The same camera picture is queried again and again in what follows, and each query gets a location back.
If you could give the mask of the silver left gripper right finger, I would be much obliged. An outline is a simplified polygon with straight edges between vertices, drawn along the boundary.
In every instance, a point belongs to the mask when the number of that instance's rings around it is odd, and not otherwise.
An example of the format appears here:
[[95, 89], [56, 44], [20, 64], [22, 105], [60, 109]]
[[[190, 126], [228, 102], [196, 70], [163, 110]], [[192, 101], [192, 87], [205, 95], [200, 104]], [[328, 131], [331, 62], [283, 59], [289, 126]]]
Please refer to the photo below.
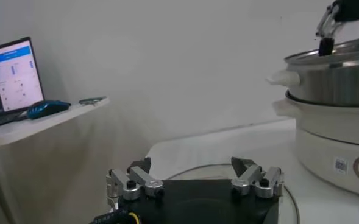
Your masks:
[[283, 194], [283, 172], [279, 167], [264, 170], [251, 159], [231, 157], [231, 165], [237, 175], [231, 180], [231, 192], [235, 199], [254, 193], [263, 199], [281, 197]]

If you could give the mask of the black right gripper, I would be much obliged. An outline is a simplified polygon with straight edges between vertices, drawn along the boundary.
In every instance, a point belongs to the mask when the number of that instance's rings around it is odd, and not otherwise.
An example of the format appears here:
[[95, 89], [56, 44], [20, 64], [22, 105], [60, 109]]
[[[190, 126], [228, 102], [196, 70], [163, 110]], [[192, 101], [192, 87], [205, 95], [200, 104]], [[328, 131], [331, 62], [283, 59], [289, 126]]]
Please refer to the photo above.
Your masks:
[[316, 28], [316, 36], [320, 38], [318, 55], [332, 54], [339, 22], [358, 20], [359, 0], [336, 0], [329, 5]]

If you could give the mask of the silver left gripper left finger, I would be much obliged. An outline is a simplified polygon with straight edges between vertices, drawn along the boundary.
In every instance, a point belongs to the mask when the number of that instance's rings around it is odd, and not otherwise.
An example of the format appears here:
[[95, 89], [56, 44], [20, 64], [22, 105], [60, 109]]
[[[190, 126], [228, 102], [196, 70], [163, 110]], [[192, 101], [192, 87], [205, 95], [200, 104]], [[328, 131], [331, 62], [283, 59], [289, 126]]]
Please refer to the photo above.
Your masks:
[[137, 201], [143, 193], [147, 198], [160, 200], [164, 196], [162, 180], [149, 175], [150, 157], [134, 161], [126, 172], [110, 169], [106, 175], [107, 203], [112, 210], [119, 208], [119, 199]]

